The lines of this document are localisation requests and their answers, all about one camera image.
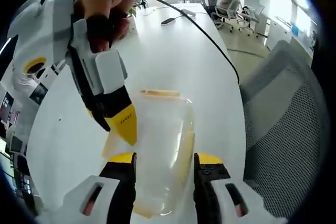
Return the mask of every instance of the office chair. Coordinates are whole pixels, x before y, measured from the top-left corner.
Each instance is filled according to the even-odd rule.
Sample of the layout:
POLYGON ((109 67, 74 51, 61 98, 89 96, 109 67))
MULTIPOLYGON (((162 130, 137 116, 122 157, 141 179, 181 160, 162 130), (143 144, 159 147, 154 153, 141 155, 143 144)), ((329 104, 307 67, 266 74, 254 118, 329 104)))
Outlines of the office chair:
POLYGON ((276 217, 302 203, 330 136, 322 89, 309 66, 280 41, 240 85, 246 128, 244 181, 276 217))
POLYGON ((231 27, 230 33, 233 32, 233 25, 226 23, 225 19, 231 20, 231 19, 237 18, 239 4, 240 4, 240 1, 232 0, 227 9, 221 8, 219 6, 215 6, 215 12, 211 13, 211 17, 213 20, 215 20, 216 16, 220 18, 220 20, 215 20, 215 25, 217 29, 220 29, 226 24, 231 27))
POLYGON ((247 36, 250 36, 250 32, 254 33, 254 29, 251 28, 251 22, 259 23, 260 14, 264 8, 263 5, 259 5, 256 10, 247 9, 247 14, 239 13, 238 17, 240 17, 241 20, 237 21, 237 23, 244 22, 244 25, 240 26, 238 30, 247 30, 247 36))

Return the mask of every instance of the office floor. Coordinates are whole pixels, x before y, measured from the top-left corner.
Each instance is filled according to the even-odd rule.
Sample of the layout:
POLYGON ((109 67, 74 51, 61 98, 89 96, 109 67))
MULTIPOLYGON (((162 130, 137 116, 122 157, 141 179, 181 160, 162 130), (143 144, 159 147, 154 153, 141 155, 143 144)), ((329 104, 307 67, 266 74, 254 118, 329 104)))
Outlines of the office floor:
POLYGON ((234 26, 233 33, 230 33, 229 26, 226 25, 218 32, 242 81, 268 56, 269 49, 264 45, 264 37, 256 38, 255 34, 247 36, 247 31, 238 31, 241 23, 237 24, 235 20, 230 20, 229 23, 234 26))

